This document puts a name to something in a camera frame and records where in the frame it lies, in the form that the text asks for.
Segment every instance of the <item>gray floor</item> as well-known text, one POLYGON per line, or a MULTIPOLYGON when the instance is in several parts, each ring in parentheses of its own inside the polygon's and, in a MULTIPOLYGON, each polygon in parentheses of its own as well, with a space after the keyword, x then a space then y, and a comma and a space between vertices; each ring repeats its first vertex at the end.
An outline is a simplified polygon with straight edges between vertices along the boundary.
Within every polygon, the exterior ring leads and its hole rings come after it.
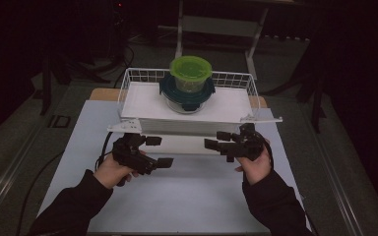
MULTIPOLYGON (((306 45, 301 41, 261 40, 254 57, 258 90, 272 89, 287 81, 306 45)), ((130 44, 130 47, 135 53, 132 66, 138 68, 168 68, 175 52, 167 43, 130 44)), ((183 54, 204 57, 216 71, 247 72, 242 51, 187 47, 183 54)), ((101 76, 114 81, 121 70, 101 76)), ((80 77, 68 87, 53 83, 53 103, 47 116, 39 116, 40 100, 31 98, 0 127, 0 176, 15 156, 25 156, 19 172, 14 173, 17 178, 8 182, 6 198, 0 201, 0 235, 15 234, 32 179, 41 166, 65 148, 92 90, 112 85, 95 84, 80 77), (72 121, 66 129, 47 127, 51 115, 70 116, 72 121)), ((323 97, 326 118, 321 118, 321 134, 316 134, 309 123, 310 104, 296 102, 297 90, 298 87, 291 88, 266 100, 275 116, 283 117, 278 128, 306 211, 316 229, 320 235, 378 235, 378 199, 330 98, 323 97), (358 224, 350 224, 349 219, 354 217, 358 224)), ((36 217, 57 163, 58 159, 34 185, 24 215, 23 233, 36 217)))

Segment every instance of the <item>white platform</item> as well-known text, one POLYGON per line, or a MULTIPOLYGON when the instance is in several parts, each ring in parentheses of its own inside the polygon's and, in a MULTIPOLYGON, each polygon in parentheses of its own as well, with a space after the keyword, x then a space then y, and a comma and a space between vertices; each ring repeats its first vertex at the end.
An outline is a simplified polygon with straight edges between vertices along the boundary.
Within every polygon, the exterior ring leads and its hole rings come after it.
MULTIPOLYGON (((85 103, 40 212, 62 189, 76 186, 85 169, 94 169, 107 135, 106 127, 118 122, 116 108, 117 103, 113 101, 85 103)), ((261 115, 273 117, 270 109, 263 109, 261 115)), ((271 141, 276 171, 294 188, 301 202, 276 124, 258 124, 256 128, 271 141)), ((112 135, 108 149, 119 137, 119 134, 112 135)), ((116 188, 103 210, 91 221, 89 232, 148 235, 268 232, 248 211, 241 190, 242 174, 233 170, 237 163, 227 163, 224 156, 216 153, 151 153, 162 152, 167 146, 163 140, 148 155, 174 157, 172 167, 155 170, 152 175, 116 188)))

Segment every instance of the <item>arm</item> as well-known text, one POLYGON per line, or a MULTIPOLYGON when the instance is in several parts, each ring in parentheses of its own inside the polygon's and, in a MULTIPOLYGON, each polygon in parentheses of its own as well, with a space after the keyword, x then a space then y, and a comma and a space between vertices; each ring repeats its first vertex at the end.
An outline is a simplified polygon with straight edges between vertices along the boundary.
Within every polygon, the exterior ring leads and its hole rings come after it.
POLYGON ((109 155, 94 174, 87 170, 78 186, 62 190, 34 221, 28 235, 86 235, 91 219, 112 195, 112 188, 124 176, 131 180, 129 173, 137 177, 109 155))
POLYGON ((295 193, 271 167, 266 149, 254 161, 238 158, 244 171, 243 193, 251 214, 274 236, 313 235, 306 228, 305 213, 295 193))

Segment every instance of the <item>plastic container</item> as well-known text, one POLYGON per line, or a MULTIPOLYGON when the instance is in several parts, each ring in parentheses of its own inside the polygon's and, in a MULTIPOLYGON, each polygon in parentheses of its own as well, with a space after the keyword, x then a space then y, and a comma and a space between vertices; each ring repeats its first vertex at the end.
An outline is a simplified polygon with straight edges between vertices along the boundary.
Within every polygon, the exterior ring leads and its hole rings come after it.
POLYGON ((176 80, 177 89, 183 92, 200 91, 212 73, 211 64, 196 56, 181 56, 170 63, 170 74, 176 80))
POLYGON ((206 79, 201 90, 191 93, 178 89, 175 78, 170 74, 166 74, 158 84, 160 93, 166 98, 167 105, 182 114, 198 112, 204 106, 204 102, 216 92, 211 78, 206 79))

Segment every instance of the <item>right hand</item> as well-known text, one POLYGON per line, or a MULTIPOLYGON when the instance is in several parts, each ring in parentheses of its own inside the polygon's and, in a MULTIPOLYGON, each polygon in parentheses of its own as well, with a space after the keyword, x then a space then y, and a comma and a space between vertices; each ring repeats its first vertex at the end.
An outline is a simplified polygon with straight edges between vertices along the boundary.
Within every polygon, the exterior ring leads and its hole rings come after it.
POLYGON ((106 189, 112 189, 123 178, 130 182, 133 175, 138 177, 137 171, 131 169, 128 166, 120 165, 113 159, 112 153, 110 153, 103 161, 102 165, 94 173, 94 177, 102 184, 106 189))
POLYGON ((254 185, 264 179, 272 170, 271 159, 266 147, 263 147, 262 153, 255 160, 250 160, 247 157, 237 157, 236 159, 241 166, 235 168, 235 171, 244 171, 250 185, 254 185))

